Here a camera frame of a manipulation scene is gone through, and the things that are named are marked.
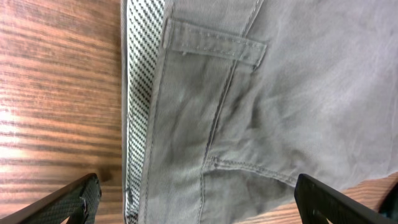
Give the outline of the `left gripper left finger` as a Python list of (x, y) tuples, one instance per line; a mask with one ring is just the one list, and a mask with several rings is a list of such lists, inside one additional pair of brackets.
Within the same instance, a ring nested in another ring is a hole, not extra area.
[(1, 223), (94, 224), (101, 196), (99, 178), (95, 173), (90, 173), (2, 218)]

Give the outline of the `grey shorts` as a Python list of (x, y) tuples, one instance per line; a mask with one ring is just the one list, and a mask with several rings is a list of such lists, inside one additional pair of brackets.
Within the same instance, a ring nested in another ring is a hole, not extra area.
[(397, 2), (121, 2), (126, 223), (234, 223), (397, 172)]

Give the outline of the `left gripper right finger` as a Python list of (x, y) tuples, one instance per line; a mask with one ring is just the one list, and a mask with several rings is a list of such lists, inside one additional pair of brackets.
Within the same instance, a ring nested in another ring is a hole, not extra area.
[(397, 224), (397, 186), (375, 212), (319, 180), (300, 174), (294, 190), (303, 224)]

